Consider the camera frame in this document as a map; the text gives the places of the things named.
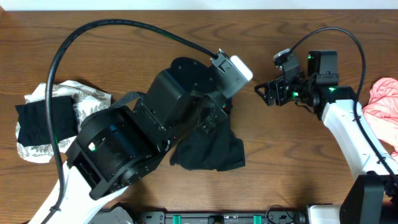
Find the black cable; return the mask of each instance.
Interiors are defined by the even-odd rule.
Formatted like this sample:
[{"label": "black cable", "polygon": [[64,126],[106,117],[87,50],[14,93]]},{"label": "black cable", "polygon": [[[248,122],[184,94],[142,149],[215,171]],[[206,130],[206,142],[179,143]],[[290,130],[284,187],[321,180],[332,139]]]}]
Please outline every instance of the black cable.
[{"label": "black cable", "polygon": [[314,81],[315,77],[319,75],[318,72],[314,72],[311,75],[310,81],[308,81],[308,91],[311,91],[312,82]]},{"label": "black cable", "polygon": [[106,25],[125,25],[125,26],[134,26],[134,27],[139,27],[143,29],[147,29],[153,32],[156,32],[158,34],[162,34],[168,38],[171,38],[173,40],[176,40],[182,44],[185,44],[191,48],[197,49],[210,57],[217,58],[217,55],[214,54],[213,52],[207,50],[204,47],[201,47],[197,44],[194,44],[193,42],[190,42],[188,40],[185,40],[175,34],[172,34],[166,30],[163,30],[161,28],[145,24],[142,22],[137,22],[137,21],[130,21],[130,20],[125,20],[125,19],[103,19],[99,21],[94,21],[87,23],[79,28],[77,28],[75,31],[73,31],[66,39],[63,41],[62,45],[58,49],[57,53],[54,56],[54,59],[51,63],[49,75],[47,77],[47,85],[45,87],[45,115],[46,115],[46,122],[47,122],[47,128],[49,129],[49,136],[50,136],[50,141],[52,145],[52,149],[54,152],[54,157],[55,157],[55,163],[57,165],[57,170],[58,170],[58,178],[60,181],[60,193],[58,195],[57,202],[55,203],[54,206],[51,207],[49,214],[45,217],[42,223],[47,223],[48,220],[54,215],[56,211],[59,211],[60,205],[63,200],[63,196],[65,195],[65,180],[63,176],[63,168],[62,168],[62,158],[61,154],[58,148],[58,141],[57,141],[57,135],[55,133],[54,129],[54,123],[53,123],[53,114],[52,114],[52,86],[54,83],[55,79],[55,72],[57,71],[58,65],[61,61],[62,56],[64,55],[65,51],[69,47],[69,45],[82,33],[95,28],[99,26],[106,26]]},{"label": "black cable", "polygon": [[310,112],[310,113],[314,113],[313,111],[311,111],[311,109],[310,109],[307,105],[299,105],[299,102],[300,102],[300,100],[296,100],[296,101],[294,102],[294,104],[295,104],[296,106],[298,106],[298,107],[304,108],[305,110],[307,110],[307,111]]},{"label": "black cable", "polygon": [[292,220],[294,221],[294,218],[287,212],[286,208],[283,207],[283,206],[281,206],[281,205],[271,205],[271,206],[267,209],[267,211],[266,211],[266,218],[268,218],[268,212],[269,212],[269,210],[272,209],[273,207],[280,207],[280,208],[282,208],[282,209],[286,212],[286,215],[287,215],[290,219],[292,219]]},{"label": "black cable", "polygon": [[356,107],[357,107],[358,100],[359,100],[359,95],[361,94],[361,90],[362,90],[362,87],[363,87],[363,83],[365,81],[365,74],[366,74],[365,53],[363,52],[363,49],[362,49],[361,44],[359,43],[359,40],[352,33],[350,33],[349,31],[347,31],[345,29],[342,29],[342,28],[339,28],[339,27],[326,27],[326,28],[315,30],[315,31],[307,34],[305,37],[303,37],[301,40],[299,40],[290,49],[290,51],[287,53],[287,56],[289,57],[290,54],[293,52],[293,50],[296,49],[297,46],[299,46],[304,40],[306,40],[307,38],[311,37],[314,34],[317,34],[319,32],[325,31],[325,30],[337,30],[337,31],[340,31],[340,32],[343,32],[343,33],[349,35],[349,37],[355,42],[356,46],[358,47],[359,53],[361,54],[361,60],[362,60],[362,75],[361,75],[361,81],[359,82],[358,90],[356,92],[356,99],[354,99],[354,108],[353,108],[353,110],[354,110],[354,118],[355,118],[356,123],[358,124],[358,127],[361,130],[363,136],[365,137],[365,139],[369,143],[370,147],[372,148],[372,150],[376,154],[377,158],[379,159],[381,164],[384,166],[384,168],[388,171],[388,173],[390,173],[390,177],[391,177],[392,181],[395,183],[396,187],[398,187],[398,179],[397,179],[396,175],[391,170],[391,168],[388,166],[388,164],[385,162],[383,156],[380,154],[378,149],[375,147],[375,145],[373,144],[373,142],[369,138],[368,134],[366,133],[365,129],[363,128],[363,126],[361,124],[361,121],[360,121],[361,117],[358,116],[358,112],[356,111]]}]

